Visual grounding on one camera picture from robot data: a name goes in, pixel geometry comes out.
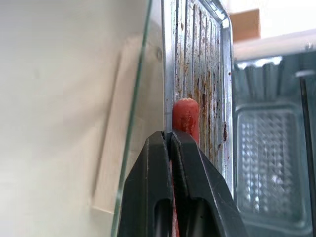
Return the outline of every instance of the rust stain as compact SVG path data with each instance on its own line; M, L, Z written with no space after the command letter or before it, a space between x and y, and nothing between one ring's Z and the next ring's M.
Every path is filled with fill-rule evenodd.
M185 74L188 73L188 64L186 64L186 65L184 66L184 73L185 73Z
M206 112L206 104L205 104L205 94L202 94L202 109L203 109L203 113L205 114Z
M198 102L199 101L199 89L198 89L199 78L196 78L196 75L194 75L194 81L196 81L193 87L194 99Z
M209 127L211 128L211 116L208 116L207 122L208 122Z
M211 85L211 71L207 72L207 79L209 81L209 88L208 88L208 91L209 91L209 102L211 103L211 101L213 99L213 91L212 91L212 85Z
M213 72L213 92L215 93L215 72Z
M224 142L227 141L227 137L228 137L228 134L227 134L227 125L226 125L226 122L224 122Z

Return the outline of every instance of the rusty metal tray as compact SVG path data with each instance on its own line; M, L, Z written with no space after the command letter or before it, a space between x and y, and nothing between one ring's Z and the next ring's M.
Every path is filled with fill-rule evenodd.
M162 0L164 129L172 106L191 97L200 105L200 148L233 193L232 29L219 0Z

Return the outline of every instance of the metal tray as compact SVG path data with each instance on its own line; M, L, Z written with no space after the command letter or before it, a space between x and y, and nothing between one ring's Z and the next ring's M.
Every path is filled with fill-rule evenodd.
M164 128L184 97L200 105L200 148L233 192L232 35L219 0L163 0Z
M251 236L311 236L300 80L304 55L237 62L235 201Z

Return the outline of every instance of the white wall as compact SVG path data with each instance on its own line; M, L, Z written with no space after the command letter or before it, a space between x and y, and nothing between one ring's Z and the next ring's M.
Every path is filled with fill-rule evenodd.
M143 31L144 3L0 3L0 236L109 236L90 198L118 51Z
M223 0L230 13L260 9L261 38L316 28L315 0Z

